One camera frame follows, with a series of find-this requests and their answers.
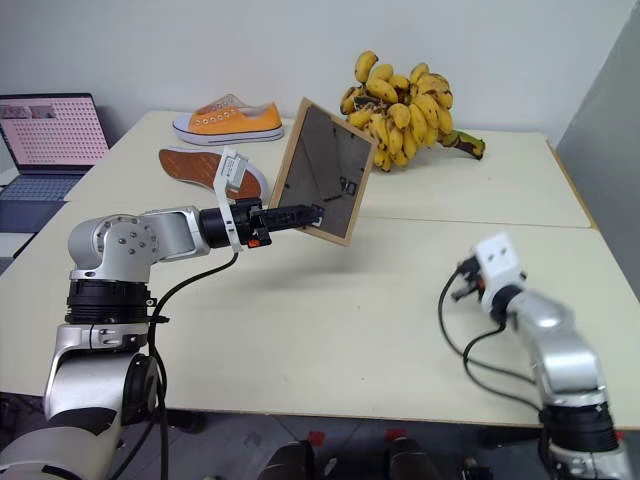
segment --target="shoe sole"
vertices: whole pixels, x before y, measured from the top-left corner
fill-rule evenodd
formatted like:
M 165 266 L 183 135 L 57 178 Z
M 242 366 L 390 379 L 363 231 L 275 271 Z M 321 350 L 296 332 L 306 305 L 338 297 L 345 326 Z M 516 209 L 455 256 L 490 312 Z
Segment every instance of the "shoe sole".
M 190 133 L 176 127 L 173 123 L 173 131 L 176 135 L 187 143 L 195 145 L 228 145 L 232 143 L 247 142 L 270 142 L 278 140 L 284 136 L 284 127 L 280 125 L 273 130 L 262 130 L 259 132 L 228 133 L 224 135 L 208 135 L 205 133 Z
M 222 156 L 219 153 L 181 148 L 163 148 L 158 153 L 164 171 L 176 180 L 194 183 L 213 192 L 213 180 Z M 240 190 L 227 191 L 234 200 L 260 198 L 266 202 L 267 180 L 260 170 L 249 163 Z

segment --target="floor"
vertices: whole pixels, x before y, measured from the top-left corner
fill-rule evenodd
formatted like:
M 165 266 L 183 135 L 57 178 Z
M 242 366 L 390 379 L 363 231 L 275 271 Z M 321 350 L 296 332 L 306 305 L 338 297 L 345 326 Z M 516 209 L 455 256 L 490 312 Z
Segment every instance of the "floor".
M 0 405 L 0 449 L 13 436 L 43 425 L 37 397 L 2 394 Z M 442 479 L 459 479 L 465 458 L 473 457 L 490 467 L 496 480 L 538 480 L 548 478 L 540 466 L 535 441 L 509 447 L 483 449 L 481 438 L 495 428 L 473 425 L 361 420 L 351 418 L 271 416 L 208 413 L 206 427 L 199 434 L 169 432 L 171 479 L 202 480 L 206 476 L 225 480 L 257 478 L 269 458 L 281 446 L 310 439 L 316 446 L 318 477 L 332 458 L 337 459 L 329 478 L 382 479 L 386 438 L 407 435 L 417 440 L 432 456 Z M 136 443 L 145 425 L 130 427 L 123 436 L 124 446 L 116 452 L 112 469 Z M 625 436 L 635 471 L 640 472 L 640 432 Z M 157 480 L 159 477 L 158 429 L 142 447 L 123 480 Z

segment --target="laptop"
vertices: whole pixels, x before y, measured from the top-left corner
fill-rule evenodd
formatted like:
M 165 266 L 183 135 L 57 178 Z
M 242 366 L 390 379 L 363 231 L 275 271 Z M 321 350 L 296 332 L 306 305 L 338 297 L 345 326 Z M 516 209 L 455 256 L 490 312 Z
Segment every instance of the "laptop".
M 19 173 L 0 191 L 0 232 L 38 232 L 109 150 L 89 93 L 0 95 L 0 133 Z

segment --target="banana stem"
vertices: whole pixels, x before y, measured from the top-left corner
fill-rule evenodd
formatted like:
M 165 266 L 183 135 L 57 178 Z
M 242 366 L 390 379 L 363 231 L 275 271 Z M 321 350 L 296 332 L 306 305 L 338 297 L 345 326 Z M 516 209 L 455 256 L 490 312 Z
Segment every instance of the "banana stem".
M 486 147 L 483 140 L 459 130 L 452 130 L 451 133 L 442 135 L 438 141 L 443 147 L 457 148 L 467 152 L 476 160 L 482 158 Z

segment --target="laptop keyboard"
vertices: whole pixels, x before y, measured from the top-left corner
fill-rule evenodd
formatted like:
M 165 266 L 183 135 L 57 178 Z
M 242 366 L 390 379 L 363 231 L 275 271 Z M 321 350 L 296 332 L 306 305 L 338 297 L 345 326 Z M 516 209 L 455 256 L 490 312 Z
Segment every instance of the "laptop keyboard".
M 22 175 L 0 192 L 0 200 L 63 200 L 79 178 L 29 178 Z

